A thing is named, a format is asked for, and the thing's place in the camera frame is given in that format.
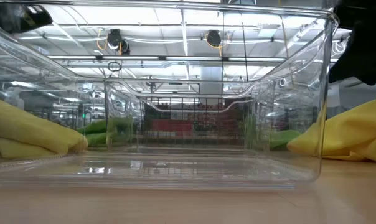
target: clear plastic container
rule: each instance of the clear plastic container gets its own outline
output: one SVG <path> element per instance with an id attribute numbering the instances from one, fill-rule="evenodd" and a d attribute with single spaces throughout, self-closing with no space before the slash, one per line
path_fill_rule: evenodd
<path id="1" fill-rule="evenodd" d="M 61 7 L 50 5 L 51 1 L 40 3 L 53 16 Z M 327 69 L 337 27 L 333 14 L 188 2 L 74 1 L 69 6 L 82 17 L 92 11 L 117 12 L 127 21 L 133 21 L 135 14 L 147 13 L 147 17 L 136 25 L 118 25 L 134 27 L 122 29 L 130 55 L 105 51 L 57 55 L 46 49 L 50 55 L 45 56 L 31 47 L 40 45 L 35 41 L 46 41 L 32 37 L 37 33 L 13 37 L 0 29 L 0 99 L 68 131 L 78 130 L 81 140 L 88 141 L 84 152 L 52 151 L 51 156 L 27 157 L 16 153 L 18 145 L 3 149 L 13 156 L 0 153 L 0 183 L 277 189 L 317 179 Z M 128 11 L 129 17 L 123 17 L 122 12 Z M 151 20 L 151 12 L 157 13 L 157 21 Z M 172 21 L 173 16 L 180 19 Z M 91 25 L 59 26 L 83 42 L 74 32 L 88 31 Z M 107 31 L 117 25 L 102 26 Z M 38 33 L 53 28 L 43 27 Z M 143 43 L 144 38 L 127 38 L 135 33 L 153 39 L 153 29 L 173 37 L 167 54 L 156 54 L 156 47 L 166 45 L 164 40 L 153 46 Z M 216 48 L 208 46 L 205 34 L 212 29 L 221 38 Z M 275 34 L 260 40 L 258 33 L 266 29 L 276 29 Z M 55 40 L 50 35 L 47 39 Z M 100 37 L 102 45 L 104 36 Z M 75 45 L 59 41 L 55 45 L 65 51 Z M 278 41 L 279 52 L 250 52 L 257 44 Z M 32 146 L 38 136 L 44 138 L 44 145 L 68 138 L 65 133 L 58 135 L 53 126 L 47 130 L 42 120 L 37 123 L 43 122 L 40 127 L 21 125 L 27 116 L 20 113 L 2 118 L 0 137 L 17 143 L 25 139 Z M 310 127 L 317 129 L 314 145 L 303 153 L 290 151 L 289 142 Z"/>

